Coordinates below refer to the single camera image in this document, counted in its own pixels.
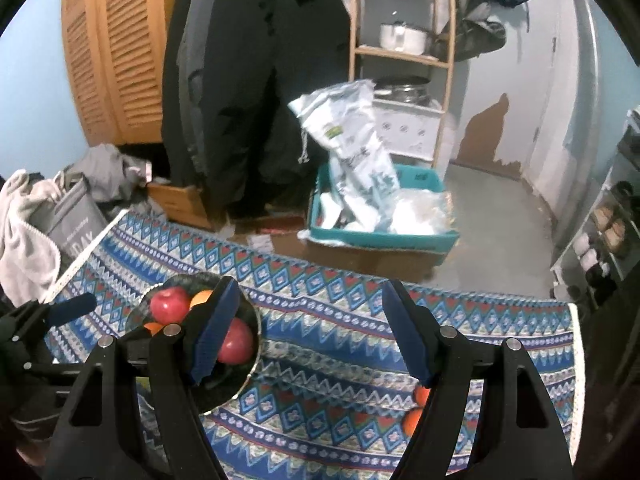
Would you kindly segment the orange mandarin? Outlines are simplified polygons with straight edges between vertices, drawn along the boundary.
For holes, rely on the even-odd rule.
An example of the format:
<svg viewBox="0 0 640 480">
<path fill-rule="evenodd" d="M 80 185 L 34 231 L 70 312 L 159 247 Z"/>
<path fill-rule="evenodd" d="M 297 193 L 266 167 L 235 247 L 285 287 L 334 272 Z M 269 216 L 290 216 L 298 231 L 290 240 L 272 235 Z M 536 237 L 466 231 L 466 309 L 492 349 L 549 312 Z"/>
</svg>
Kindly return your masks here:
<svg viewBox="0 0 640 480">
<path fill-rule="evenodd" d="M 408 438 L 411 438 L 416 431 L 416 427 L 420 422 L 422 414 L 423 408 L 422 406 L 419 406 L 418 408 L 413 408 L 412 410 L 408 411 L 402 419 L 401 427 Z"/>
</svg>

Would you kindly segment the small orange tangerine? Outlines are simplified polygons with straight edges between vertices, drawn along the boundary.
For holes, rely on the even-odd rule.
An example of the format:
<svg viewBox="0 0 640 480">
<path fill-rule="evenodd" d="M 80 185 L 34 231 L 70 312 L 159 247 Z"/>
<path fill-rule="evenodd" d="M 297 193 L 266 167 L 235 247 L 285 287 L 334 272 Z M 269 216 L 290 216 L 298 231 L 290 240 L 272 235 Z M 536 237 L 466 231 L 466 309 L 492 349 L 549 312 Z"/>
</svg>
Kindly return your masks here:
<svg viewBox="0 0 640 480">
<path fill-rule="evenodd" d="M 413 390 L 413 399 L 416 401 L 416 404 L 420 406 L 420 408 L 424 408 L 424 406 L 427 404 L 430 393 L 431 390 L 429 388 L 425 388 L 422 385 L 417 385 Z"/>
</svg>

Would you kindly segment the small orange clementine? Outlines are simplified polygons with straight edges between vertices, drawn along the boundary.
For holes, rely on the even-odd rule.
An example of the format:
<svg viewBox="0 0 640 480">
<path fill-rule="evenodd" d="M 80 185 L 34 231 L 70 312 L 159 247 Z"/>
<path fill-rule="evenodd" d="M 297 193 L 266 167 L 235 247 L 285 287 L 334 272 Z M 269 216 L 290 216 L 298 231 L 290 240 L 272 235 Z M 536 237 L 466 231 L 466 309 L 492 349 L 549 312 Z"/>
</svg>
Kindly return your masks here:
<svg viewBox="0 0 640 480">
<path fill-rule="evenodd" d="M 164 326 L 157 322 L 145 323 L 143 327 L 150 332 L 151 335 L 155 335 L 160 332 Z"/>
</svg>

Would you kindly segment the dark red apple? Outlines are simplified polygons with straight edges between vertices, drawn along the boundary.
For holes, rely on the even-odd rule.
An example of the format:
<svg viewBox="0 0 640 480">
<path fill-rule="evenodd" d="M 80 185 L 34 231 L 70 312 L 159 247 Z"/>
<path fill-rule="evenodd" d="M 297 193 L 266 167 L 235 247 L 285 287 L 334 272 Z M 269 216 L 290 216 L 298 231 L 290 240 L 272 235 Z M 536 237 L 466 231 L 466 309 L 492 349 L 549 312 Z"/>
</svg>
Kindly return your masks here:
<svg viewBox="0 0 640 480">
<path fill-rule="evenodd" d="M 247 363 L 254 353 L 254 335 L 240 318 L 232 318 L 228 332 L 218 351 L 217 361 L 226 365 Z"/>
</svg>

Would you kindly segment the large orange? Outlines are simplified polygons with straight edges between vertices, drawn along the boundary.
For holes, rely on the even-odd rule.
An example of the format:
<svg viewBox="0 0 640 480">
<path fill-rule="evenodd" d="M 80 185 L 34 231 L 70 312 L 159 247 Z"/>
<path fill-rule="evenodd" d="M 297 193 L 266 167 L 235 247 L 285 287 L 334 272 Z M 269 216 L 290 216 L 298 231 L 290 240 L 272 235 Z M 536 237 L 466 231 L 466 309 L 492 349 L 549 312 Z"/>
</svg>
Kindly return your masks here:
<svg viewBox="0 0 640 480">
<path fill-rule="evenodd" d="M 212 296 L 213 289 L 203 289 L 197 292 L 190 301 L 190 309 L 193 309 L 200 304 L 206 304 L 209 300 L 209 297 Z"/>
</svg>

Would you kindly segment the white towel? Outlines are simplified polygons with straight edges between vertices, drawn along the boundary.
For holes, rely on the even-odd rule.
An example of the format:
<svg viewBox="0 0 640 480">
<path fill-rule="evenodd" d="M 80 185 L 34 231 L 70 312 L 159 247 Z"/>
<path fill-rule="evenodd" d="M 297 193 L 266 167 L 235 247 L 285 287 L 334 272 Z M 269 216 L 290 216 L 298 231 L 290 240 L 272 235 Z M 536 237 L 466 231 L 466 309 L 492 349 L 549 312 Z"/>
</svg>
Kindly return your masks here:
<svg viewBox="0 0 640 480">
<path fill-rule="evenodd" d="M 62 198 L 60 177 L 30 183 L 29 173 L 19 169 L 2 186 L 1 288 L 14 307 L 42 301 L 58 279 L 58 246 L 29 219 L 39 206 Z"/>
</svg>

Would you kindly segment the dark glass plate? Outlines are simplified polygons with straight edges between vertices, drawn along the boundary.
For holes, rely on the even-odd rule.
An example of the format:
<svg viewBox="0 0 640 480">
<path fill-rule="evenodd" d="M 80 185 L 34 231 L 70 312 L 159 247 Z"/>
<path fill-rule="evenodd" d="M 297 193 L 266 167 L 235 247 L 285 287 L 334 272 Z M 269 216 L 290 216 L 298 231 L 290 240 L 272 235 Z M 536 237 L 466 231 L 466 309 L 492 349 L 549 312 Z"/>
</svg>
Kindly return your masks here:
<svg viewBox="0 0 640 480">
<path fill-rule="evenodd" d="M 162 284 L 152 286 L 128 316 L 126 331 L 131 332 L 143 327 L 145 323 L 156 322 L 150 311 L 151 297 L 160 289 L 174 286 L 182 287 L 191 298 L 200 290 L 213 289 L 206 304 L 200 304 L 202 307 L 209 307 L 210 317 L 197 315 L 195 319 L 202 321 L 204 326 L 197 330 L 188 326 L 188 334 L 184 337 L 192 396 L 198 411 L 206 414 L 237 398 L 250 381 L 260 356 L 262 322 L 257 307 L 246 298 L 235 280 L 209 272 L 198 272 L 176 274 Z M 179 325 L 186 326 L 186 319 L 197 307 L 199 306 L 190 309 Z M 243 320 L 254 335 L 254 353 L 242 365 L 226 365 L 217 361 L 218 351 L 232 318 Z"/>
</svg>

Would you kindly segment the grey tote bag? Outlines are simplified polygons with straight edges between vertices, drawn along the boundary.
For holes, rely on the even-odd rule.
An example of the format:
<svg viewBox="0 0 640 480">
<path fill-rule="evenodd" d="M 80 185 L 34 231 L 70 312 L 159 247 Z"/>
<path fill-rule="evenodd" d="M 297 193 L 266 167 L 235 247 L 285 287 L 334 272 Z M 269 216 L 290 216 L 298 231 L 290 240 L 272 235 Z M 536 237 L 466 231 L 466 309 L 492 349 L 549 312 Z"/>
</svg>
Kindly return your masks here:
<svg viewBox="0 0 640 480">
<path fill-rule="evenodd" d="M 67 268 L 108 225 L 83 174 L 72 174 L 59 200 L 40 204 L 29 223 L 52 240 Z"/>
</svg>

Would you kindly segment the blue patterned tablecloth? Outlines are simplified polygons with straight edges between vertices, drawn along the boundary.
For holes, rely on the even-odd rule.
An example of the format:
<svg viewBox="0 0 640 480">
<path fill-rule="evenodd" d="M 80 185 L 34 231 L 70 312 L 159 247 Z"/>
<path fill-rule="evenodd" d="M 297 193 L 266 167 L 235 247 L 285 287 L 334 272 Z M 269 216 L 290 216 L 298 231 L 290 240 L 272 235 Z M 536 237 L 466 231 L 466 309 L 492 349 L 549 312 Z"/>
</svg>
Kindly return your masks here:
<svg viewBox="0 0 640 480">
<path fill-rule="evenodd" d="M 201 417 L 232 479 L 388 479 L 416 408 L 416 380 L 386 322 L 377 276 L 272 256 L 160 219 L 121 212 L 70 265 L 49 300 L 96 295 L 92 313 L 52 328 L 55 359 L 87 359 L 104 335 L 138 325 L 143 295 L 174 275 L 235 278 L 262 320 L 257 367 L 247 386 Z M 585 404 L 577 307 L 555 300 L 450 292 L 405 284 L 440 324 L 470 339 L 518 338 L 529 352 L 576 460 Z"/>
</svg>

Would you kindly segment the grey crumpled clothing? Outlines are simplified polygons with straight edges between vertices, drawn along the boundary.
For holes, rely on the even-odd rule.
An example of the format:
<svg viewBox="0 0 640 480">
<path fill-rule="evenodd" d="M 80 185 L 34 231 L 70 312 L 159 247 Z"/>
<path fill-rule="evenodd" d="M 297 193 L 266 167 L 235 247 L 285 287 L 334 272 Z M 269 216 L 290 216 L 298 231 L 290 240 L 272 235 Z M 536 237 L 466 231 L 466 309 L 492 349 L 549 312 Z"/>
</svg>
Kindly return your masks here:
<svg viewBox="0 0 640 480">
<path fill-rule="evenodd" d="M 152 182 L 152 164 L 126 155 L 113 144 L 88 148 L 82 159 L 64 168 L 65 179 L 83 176 L 90 197 L 105 218 L 112 220 L 122 210 L 162 216 L 162 207 L 146 186 Z"/>
</svg>

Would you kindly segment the brown cardboard box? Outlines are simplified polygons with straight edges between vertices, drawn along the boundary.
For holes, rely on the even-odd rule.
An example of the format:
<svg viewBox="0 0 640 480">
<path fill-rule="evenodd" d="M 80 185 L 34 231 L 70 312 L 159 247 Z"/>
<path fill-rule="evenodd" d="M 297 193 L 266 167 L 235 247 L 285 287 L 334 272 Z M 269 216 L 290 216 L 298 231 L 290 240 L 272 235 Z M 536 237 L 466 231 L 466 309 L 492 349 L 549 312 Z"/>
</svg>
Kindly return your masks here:
<svg viewBox="0 0 640 480">
<path fill-rule="evenodd" d="M 300 240 L 296 232 L 271 234 L 274 252 L 330 268 L 420 283 L 430 278 L 445 255 L 414 250 L 330 247 Z"/>
</svg>

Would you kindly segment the wooden drawer box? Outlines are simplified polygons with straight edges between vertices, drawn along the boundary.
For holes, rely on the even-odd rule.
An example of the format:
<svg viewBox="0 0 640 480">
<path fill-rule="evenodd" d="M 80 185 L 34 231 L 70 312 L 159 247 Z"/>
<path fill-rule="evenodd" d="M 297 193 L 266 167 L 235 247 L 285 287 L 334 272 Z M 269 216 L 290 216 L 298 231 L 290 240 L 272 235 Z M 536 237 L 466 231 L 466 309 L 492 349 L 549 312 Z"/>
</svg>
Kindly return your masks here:
<svg viewBox="0 0 640 480">
<path fill-rule="evenodd" d="M 224 220 L 207 211 L 203 192 L 196 186 L 179 188 L 151 182 L 146 186 L 146 192 L 173 222 L 212 232 L 217 232 L 224 226 Z"/>
</svg>

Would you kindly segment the grey shoe rack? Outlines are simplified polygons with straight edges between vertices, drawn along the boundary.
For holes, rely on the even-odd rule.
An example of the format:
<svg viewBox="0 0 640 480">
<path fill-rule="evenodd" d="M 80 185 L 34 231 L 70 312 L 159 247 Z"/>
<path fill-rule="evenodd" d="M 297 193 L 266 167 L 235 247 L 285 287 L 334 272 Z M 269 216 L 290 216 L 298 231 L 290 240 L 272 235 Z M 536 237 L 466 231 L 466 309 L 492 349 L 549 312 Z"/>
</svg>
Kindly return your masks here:
<svg viewBox="0 0 640 480">
<path fill-rule="evenodd" d="M 639 264 L 639 110 L 627 113 L 622 140 L 600 190 L 551 267 L 553 299 L 603 306 Z"/>
</svg>

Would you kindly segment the clear plastic bag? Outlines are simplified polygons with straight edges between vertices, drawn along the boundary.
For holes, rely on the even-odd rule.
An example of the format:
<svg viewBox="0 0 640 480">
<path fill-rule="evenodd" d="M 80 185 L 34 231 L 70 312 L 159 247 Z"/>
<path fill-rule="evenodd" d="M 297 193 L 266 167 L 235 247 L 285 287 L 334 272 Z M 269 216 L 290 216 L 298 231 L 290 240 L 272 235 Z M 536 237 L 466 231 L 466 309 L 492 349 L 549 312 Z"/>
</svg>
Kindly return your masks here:
<svg viewBox="0 0 640 480">
<path fill-rule="evenodd" d="M 454 230 L 454 207 L 449 192 L 401 188 L 394 201 L 390 232 L 431 236 Z"/>
</svg>

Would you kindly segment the teal plastic bin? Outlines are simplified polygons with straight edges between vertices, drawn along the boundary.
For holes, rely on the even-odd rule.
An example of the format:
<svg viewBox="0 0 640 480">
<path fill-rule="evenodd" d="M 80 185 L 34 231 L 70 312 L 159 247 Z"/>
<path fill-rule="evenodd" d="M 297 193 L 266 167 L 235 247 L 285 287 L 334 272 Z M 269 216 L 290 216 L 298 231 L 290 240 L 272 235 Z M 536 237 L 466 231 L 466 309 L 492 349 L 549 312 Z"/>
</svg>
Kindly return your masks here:
<svg viewBox="0 0 640 480">
<path fill-rule="evenodd" d="M 396 164 L 398 190 L 380 204 L 334 182 L 329 166 L 318 172 L 307 237 L 333 247 L 414 250 L 446 255 L 460 234 L 451 194 L 436 171 Z"/>
</svg>

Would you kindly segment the white patterned storage box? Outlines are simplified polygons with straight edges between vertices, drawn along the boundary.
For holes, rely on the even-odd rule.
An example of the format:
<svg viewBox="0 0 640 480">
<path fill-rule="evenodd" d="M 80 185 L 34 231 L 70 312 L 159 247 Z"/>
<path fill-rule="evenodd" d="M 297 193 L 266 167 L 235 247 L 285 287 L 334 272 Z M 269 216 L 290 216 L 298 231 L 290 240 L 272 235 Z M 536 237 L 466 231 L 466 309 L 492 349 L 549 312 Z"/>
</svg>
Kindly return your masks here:
<svg viewBox="0 0 640 480">
<path fill-rule="evenodd" d="M 379 99 L 373 101 L 373 109 L 378 137 L 387 151 L 434 162 L 442 110 Z"/>
</svg>

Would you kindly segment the wooden louvered closet door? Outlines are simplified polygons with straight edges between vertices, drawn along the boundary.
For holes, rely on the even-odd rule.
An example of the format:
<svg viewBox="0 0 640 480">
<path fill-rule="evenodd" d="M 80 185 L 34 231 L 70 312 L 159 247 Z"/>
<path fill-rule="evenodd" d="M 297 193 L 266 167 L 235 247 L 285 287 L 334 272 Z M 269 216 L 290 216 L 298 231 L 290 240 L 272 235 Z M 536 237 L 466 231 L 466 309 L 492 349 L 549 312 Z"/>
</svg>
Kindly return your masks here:
<svg viewBox="0 0 640 480">
<path fill-rule="evenodd" d="M 65 63 L 91 145 L 162 140 L 162 81 L 175 0 L 62 0 Z"/>
</svg>

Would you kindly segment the white printed bag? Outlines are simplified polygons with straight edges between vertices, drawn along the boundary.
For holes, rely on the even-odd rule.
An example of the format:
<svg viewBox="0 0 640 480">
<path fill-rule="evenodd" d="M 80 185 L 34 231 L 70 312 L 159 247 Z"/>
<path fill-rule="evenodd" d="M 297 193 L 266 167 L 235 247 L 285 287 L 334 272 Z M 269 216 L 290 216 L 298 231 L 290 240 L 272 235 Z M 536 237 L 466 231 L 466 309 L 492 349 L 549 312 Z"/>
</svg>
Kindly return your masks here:
<svg viewBox="0 0 640 480">
<path fill-rule="evenodd" d="M 376 130 L 374 83 L 359 79 L 288 103 L 302 129 L 329 154 L 331 188 L 367 232 L 386 232 L 400 190 Z"/>
</svg>

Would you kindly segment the black hanging coat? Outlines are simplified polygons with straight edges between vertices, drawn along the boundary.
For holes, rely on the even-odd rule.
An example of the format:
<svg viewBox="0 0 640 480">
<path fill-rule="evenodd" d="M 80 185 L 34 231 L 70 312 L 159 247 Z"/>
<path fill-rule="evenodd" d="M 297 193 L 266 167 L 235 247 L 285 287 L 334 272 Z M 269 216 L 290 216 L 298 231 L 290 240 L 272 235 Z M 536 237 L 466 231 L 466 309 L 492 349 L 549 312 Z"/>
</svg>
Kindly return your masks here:
<svg viewBox="0 0 640 480">
<path fill-rule="evenodd" d="M 176 0 L 163 70 L 170 178 L 209 219 L 306 204 L 328 155 L 291 103 L 346 80 L 342 0 Z"/>
</svg>

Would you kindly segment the steel pot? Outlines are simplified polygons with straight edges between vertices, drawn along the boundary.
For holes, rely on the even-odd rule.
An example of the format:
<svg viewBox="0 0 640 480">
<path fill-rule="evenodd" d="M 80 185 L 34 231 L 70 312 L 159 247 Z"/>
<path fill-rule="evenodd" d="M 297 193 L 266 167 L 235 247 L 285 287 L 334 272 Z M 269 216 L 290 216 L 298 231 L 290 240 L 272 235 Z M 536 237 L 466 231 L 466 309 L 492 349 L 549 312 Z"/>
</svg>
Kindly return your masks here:
<svg viewBox="0 0 640 480">
<path fill-rule="evenodd" d="M 416 75 L 384 76 L 374 81 L 377 99 L 427 106 L 431 101 L 431 79 Z"/>
</svg>

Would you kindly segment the dark hanging jacket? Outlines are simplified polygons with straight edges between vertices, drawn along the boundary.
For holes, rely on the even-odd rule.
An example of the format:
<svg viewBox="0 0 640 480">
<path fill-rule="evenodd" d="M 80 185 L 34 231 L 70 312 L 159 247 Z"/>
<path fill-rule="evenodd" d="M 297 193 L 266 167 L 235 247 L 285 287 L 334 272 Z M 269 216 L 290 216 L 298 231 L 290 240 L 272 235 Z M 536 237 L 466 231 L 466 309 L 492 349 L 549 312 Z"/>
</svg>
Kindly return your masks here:
<svg viewBox="0 0 640 480">
<path fill-rule="evenodd" d="M 439 61 L 448 60 L 450 39 L 454 40 L 454 62 L 477 58 L 481 54 L 500 50 L 506 45 L 506 29 L 491 21 L 491 4 L 481 3 L 466 15 L 456 13 L 456 33 L 450 34 L 452 20 L 433 40 L 430 55 Z"/>
</svg>

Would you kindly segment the wooden shelf unit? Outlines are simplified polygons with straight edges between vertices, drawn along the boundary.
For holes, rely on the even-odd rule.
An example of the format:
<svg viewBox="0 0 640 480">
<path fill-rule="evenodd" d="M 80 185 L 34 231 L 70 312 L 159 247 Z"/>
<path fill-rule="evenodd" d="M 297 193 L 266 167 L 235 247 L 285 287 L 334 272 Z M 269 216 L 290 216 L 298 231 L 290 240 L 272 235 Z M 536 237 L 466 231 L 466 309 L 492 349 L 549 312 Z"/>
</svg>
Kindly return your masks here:
<svg viewBox="0 0 640 480">
<path fill-rule="evenodd" d="M 449 166 L 456 122 L 449 107 L 454 83 L 454 40 L 450 39 L 448 60 L 430 55 L 410 55 L 382 49 L 378 35 L 381 24 L 405 22 L 433 33 L 433 40 L 452 20 L 456 32 L 457 0 L 346 0 L 350 16 L 349 78 L 378 79 L 384 76 L 416 75 L 431 79 L 431 101 L 426 107 L 444 112 L 440 120 L 434 162 L 426 162 L 440 176 Z"/>
</svg>

